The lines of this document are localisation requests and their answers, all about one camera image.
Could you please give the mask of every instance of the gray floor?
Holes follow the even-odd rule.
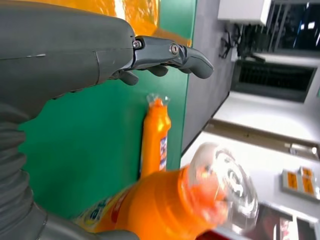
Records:
[[[189,79],[182,150],[214,113],[230,90],[234,64],[231,52],[226,59],[219,58],[223,51],[221,37],[226,38],[225,22],[217,20],[220,0],[198,0],[193,47],[205,53],[214,67],[208,79],[191,74]]]

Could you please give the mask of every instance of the orange bottle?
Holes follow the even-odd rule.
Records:
[[[142,137],[141,178],[166,170],[168,134],[171,127],[168,111],[168,97],[162,100],[152,93],[148,95],[147,100],[149,110],[144,118]]]
[[[227,150],[208,143],[189,166],[158,171],[75,219],[93,233],[128,230],[140,240],[195,240],[223,225],[247,230],[255,225],[257,193]]]

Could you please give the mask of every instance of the air vent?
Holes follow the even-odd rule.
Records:
[[[240,83],[306,91],[313,69],[269,63],[242,62]]]
[[[231,90],[303,103],[316,68],[238,60]]]

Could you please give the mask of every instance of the green panel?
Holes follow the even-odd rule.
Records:
[[[167,11],[166,2],[170,1],[162,1],[162,11]],[[180,17],[171,18],[174,32],[181,31]],[[192,25],[183,28],[186,36]],[[26,142],[20,150],[27,155],[24,169],[30,174],[35,201],[69,217],[137,181],[149,93],[171,98],[167,166],[178,168],[188,76],[174,68],[162,78],[147,71],[136,74],[140,80],[135,86],[108,80],[51,100],[38,117],[23,125]]]
[[[196,0],[162,0],[160,27],[192,39],[195,17]]]

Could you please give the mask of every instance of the robotic hand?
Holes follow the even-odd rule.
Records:
[[[127,22],[54,5],[0,1],[0,239],[137,239],[115,231],[98,235],[47,213],[33,202],[26,156],[18,152],[21,123],[35,118],[50,99],[121,79],[131,70],[156,76],[167,66],[208,78],[213,66],[197,50],[171,40],[135,37]]]

